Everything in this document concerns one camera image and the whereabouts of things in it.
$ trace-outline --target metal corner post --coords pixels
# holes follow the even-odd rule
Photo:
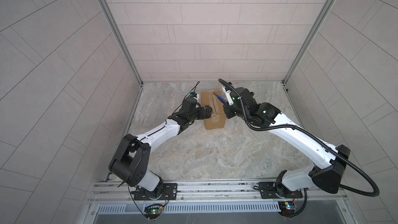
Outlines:
[[[117,24],[115,22],[115,19],[112,16],[111,10],[108,7],[108,4],[106,2],[106,0],[97,0],[99,6],[102,9],[103,14],[105,15],[106,20],[109,23],[109,26],[111,27],[112,32],[115,35],[116,41],[119,45],[119,47],[121,48],[123,55],[127,58],[127,62],[129,63],[129,66],[132,68],[138,83],[140,84],[140,86],[142,86],[142,79],[137,71],[137,68],[135,67],[134,63],[132,62],[132,58],[131,55],[126,47],[126,44],[123,41],[122,35],[120,34],[119,29],[117,28]]]
[[[326,0],[325,4],[323,5],[321,11],[318,14],[314,24],[312,25],[310,31],[308,32],[307,37],[305,38],[300,50],[297,53],[296,58],[294,59],[289,71],[286,73],[286,77],[283,79],[283,83],[286,85],[287,82],[290,80],[294,70],[298,66],[299,62],[301,61],[302,57],[304,56],[305,52],[307,51],[308,47],[310,46],[312,40],[314,39],[316,33],[318,32],[319,28],[321,27],[323,21],[325,20],[327,14],[329,13],[331,7],[333,6],[336,0]]]

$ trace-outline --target black mounting plate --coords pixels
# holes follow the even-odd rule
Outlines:
[[[163,183],[163,190],[167,192],[169,195],[168,200],[175,200],[177,198],[177,184],[176,183]],[[151,201],[153,199],[149,198],[149,196],[145,195],[146,189],[137,186],[137,190],[134,195],[135,201]],[[166,200],[166,197],[161,194],[159,199],[160,201]]]
[[[258,187],[266,189],[268,191],[275,191],[273,184],[274,184],[273,182],[259,182]],[[287,191],[287,198],[293,198],[293,192],[289,191],[288,189],[286,189],[286,191]],[[300,190],[296,190],[294,193],[296,194],[297,198],[302,198],[302,193]],[[260,194],[261,194],[261,199],[281,198],[276,193],[260,191]]]

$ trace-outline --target beige tile wall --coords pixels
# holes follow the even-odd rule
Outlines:
[[[96,0],[0,0],[0,222],[77,220],[137,90]]]
[[[360,222],[398,223],[397,0],[336,0],[287,83],[306,128],[351,149],[350,161],[380,188],[347,192]],[[371,190],[352,169],[348,186]]]
[[[107,2],[144,81],[195,81],[282,80],[325,0]]]

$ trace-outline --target gray marble surface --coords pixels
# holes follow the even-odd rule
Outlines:
[[[257,103],[269,102],[298,123],[281,82],[232,82],[254,92]],[[138,135],[160,125],[195,85],[146,83],[130,133]],[[201,82],[196,92],[221,90],[218,82]],[[206,130],[195,121],[175,138],[154,150],[148,168],[163,179],[228,179],[277,177],[312,162],[289,143],[269,132],[249,129],[239,117],[227,119],[222,129]]]

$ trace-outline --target cardboard box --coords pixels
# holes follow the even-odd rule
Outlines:
[[[219,99],[217,99],[213,92],[225,98],[220,90],[202,92],[200,97],[202,107],[209,105],[213,109],[213,111],[211,112],[211,118],[204,120],[206,130],[224,128],[226,120],[226,115],[223,108],[224,104]]]

